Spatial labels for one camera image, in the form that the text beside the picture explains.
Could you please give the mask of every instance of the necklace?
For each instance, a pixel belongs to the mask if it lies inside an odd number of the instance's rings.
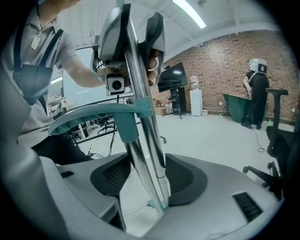
[[[37,14],[38,14],[38,18],[39,18],[39,20],[40,20],[38,7],[37,7]],[[37,46],[38,46],[38,43],[39,43],[39,41],[40,41],[40,39],[41,39],[40,36],[41,36],[41,34],[42,34],[42,31],[43,31],[43,29],[46,27],[46,26],[44,26],[44,27],[42,28],[41,21],[39,22],[39,25],[41,26],[41,30],[38,31],[38,34],[34,37],[32,43],[31,43],[31,48],[32,48],[33,50],[36,50],[36,48],[37,48]]]

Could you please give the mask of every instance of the brick wall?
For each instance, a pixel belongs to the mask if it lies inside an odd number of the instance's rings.
[[[200,47],[192,47],[168,60],[164,66],[173,66],[182,62],[189,78],[197,75],[203,94],[203,106],[219,107],[216,112],[228,113],[222,93],[247,97],[242,80],[248,70],[248,62],[252,58],[262,58],[268,62],[267,77],[272,88],[285,88],[288,96],[282,97],[280,118],[295,120],[299,99],[299,83],[296,62],[292,51],[279,33],[271,31],[249,31],[218,37],[203,43]],[[187,111],[191,111],[189,91],[185,87]],[[152,98],[162,103],[168,100],[170,92],[159,93],[151,90]],[[268,116],[273,113],[273,97],[268,96]]]

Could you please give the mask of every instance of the person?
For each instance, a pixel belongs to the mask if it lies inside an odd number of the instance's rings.
[[[251,104],[246,119],[241,122],[243,127],[251,129],[253,124],[258,130],[262,128],[268,96],[266,88],[270,87],[266,73],[265,60],[252,59],[249,62],[249,71],[243,79],[243,84],[251,98]]]
[[[31,106],[18,144],[32,148],[39,156],[51,158],[59,165],[92,160],[70,138],[64,135],[49,136],[48,128],[53,119],[45,112],[45,94],[50,83],[52,68],[63,68],[82,87],[98,87],[104,84],[98,75],[86,68],[77,56],[71,37],[57,25],[58,14],[74,6],[79,0],[44,0],[36,4],[23,25],[11,35],[0,56],[2,81],[10,81]],[[152,51],[149,69],[156,66]],[[105,68],[106,72],[115,69]],[[127,66],[120,72],[128,85]],[[149,85],[156,78],[148,72]]]

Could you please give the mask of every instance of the apron strap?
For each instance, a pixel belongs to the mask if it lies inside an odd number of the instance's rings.
[[[54,48],[54,45],[56,44],[57,40],[60,38],[62,33],[63,33],[63,30],[59,29],[57,31],[57,33],[55,34],[55,36],[52,38],[52,40],[51,40],[50,44],[48,45],[48,47],[43,55],[43,58],[39,64],[40,66],[45,67],[48,57],[50,56],[50,53],[51,53],[52,49]]]
[[[17,34],[15,36],[15,46],[14,46],[14,71],[16,73],[21,72],[21,42],[22,35],[24,32],[26,20],[18,27]]]
[[[249,79],[249,83],[250,83],[251,79],[254,77],[255,74],[257,74],[257,73],[253,73],[253,74],[252,74],[252,76],[251,76],[250,79]]]
[[[37,99],[41,103],[43,109],[45,110],[45,113],[47,114],[47,107],[46,107],[44,96],[39,96]]]

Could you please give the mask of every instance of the black office chair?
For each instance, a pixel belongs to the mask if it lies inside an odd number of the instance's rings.
[[[266,89],[267,92],[274,96],[274,123],[273,126],[267,127],[267,135],[270,140],[267,152],[276,158],[279,166],[279,172],[275,163],[268,163],[268,169],[272,169],[272,175],[266,174],[251,166],[245,166],[243,173],[248,171],[265,181],[264,187],[269,187],[269,191],[281,200],[282,195],[286,197],[288,182],[295,176],[295,170],[298,167],[300,159],[300,135],[298,133],[278,129],[280,116],[280,96],[288,95],[284,89]]]
[[[104,131],[104,130],[105,130],[105,133],[106,133],[107,130],[108,130],[109,128],[113,128],[113,126],[110,125],[112,122],[109,122],[109,120],[110,120],[111,118],[113,118],[113,116],[110,114],[110,115],[107,115],[107,116],[105,116],[105,117],[96,119],[95,123],[96,123],[97,125],[99,125],[100,127],[103,127],[103,128],[101,128],[101,129],[97,132],[98,135],[100,134],[100,132],[102,132],[102,131]]]

